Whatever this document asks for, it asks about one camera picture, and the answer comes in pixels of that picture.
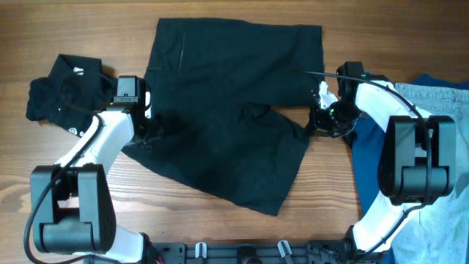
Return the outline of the black shorts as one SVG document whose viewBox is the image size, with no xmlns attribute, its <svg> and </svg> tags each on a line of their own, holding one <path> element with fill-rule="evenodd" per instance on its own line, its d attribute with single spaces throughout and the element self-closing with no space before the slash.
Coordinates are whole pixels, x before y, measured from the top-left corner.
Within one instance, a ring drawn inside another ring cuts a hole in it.
<svg viewBox="0 0 469 264">
<path fill-rule="evenodd" d="M 279 106 L 310 106 L 324 70 L 320 26 L 161 18 L 144 79 L 165 136 L 125 155 L 179 183 L 275 216 L 309 136 Z"/>
</svg>

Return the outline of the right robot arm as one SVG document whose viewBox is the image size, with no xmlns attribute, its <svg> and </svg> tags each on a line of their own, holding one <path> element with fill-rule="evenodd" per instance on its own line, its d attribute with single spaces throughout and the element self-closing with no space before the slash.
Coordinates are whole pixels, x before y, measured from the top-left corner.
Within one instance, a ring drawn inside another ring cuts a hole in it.
<svg viewBox="0 0 469 264">
<path fill-rule="evenodd" d="M 455 123 L 418 109 L 385 76 L 365 73 L 361 62 L 345 62 L 332 76 L 339 93 L 329 92 L 325 82 L 314 90 L 308 133 L 343 137 L 367 114 L 385 134 L 377 167 L 380 190 L 364 217 L 338 243 L 341 259 L 370 261 L 389 250 L 413 214 L 452 192 Z"/>
</svg>

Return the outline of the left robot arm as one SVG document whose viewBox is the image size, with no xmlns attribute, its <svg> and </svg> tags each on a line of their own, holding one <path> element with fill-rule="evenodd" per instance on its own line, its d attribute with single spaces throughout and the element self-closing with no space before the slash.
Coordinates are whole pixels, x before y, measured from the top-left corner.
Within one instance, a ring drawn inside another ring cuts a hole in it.
<svg viewBox="0 0 469 264">
<path fill-rule="evenodd" d="M 30 176 L 32 211 L 23 249 L 70 255 L 69 263 L 163 263 L 164 258 L 144 233 L 117 224 L 106 175 L 123 147 L 139 140 L 147 126 L 144 80 L 120 76 L 101 111 L 60 99 L 75 111 L 92 116 L 92 123 L 74 148 L 55 164 L 37 166 Z"/>
</svg>

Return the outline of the blue shirt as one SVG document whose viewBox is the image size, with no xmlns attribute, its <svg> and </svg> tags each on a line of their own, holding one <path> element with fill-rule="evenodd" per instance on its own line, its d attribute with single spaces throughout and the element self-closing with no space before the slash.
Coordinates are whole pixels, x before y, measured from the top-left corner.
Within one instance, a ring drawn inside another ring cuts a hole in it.
<svg viewBox="0 0 469 264">
<path fill-rule="evenodd" d="M 396 90 L 417 107 L 456 123 L 456 183 L 447 197 L 424 208 L 392 241 L 385 263 L 468 262 L 468 84 L 454 84 L 427 74 Z M 379 191 L 377 168 L 384 133 L 371 118 L 360 119 L 346 138 L 352 150 L 355 183 L 363 211 Z"/>
</svg>

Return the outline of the folded black polo shirt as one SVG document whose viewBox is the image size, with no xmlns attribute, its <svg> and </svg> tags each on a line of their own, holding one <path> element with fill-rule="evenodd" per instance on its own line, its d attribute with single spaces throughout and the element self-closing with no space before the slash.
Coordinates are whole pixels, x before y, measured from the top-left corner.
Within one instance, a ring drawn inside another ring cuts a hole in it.
<svg viewBox="0 0 469 264">
<path fill-rule="evenodd" d="M 82 137 L 91 113 L 104 109 L 116 93 L 117 79 L 103 72 L 100 59 L 60 54 L 48 76 L 31 81 L 26 118 Z"/>
</svg>

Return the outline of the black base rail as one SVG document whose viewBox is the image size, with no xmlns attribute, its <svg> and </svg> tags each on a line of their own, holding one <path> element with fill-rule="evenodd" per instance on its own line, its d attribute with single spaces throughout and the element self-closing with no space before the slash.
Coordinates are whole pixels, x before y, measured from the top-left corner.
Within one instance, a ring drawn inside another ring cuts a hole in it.
<svg viewBox="0 0 469 264">
<path fill-rule="evenodd" d="M 319 240 L 306 243 L 153 243 L 143 263 L 173 264 L 320 264 L 351 263 L 352 242 Z"/>
</svg>

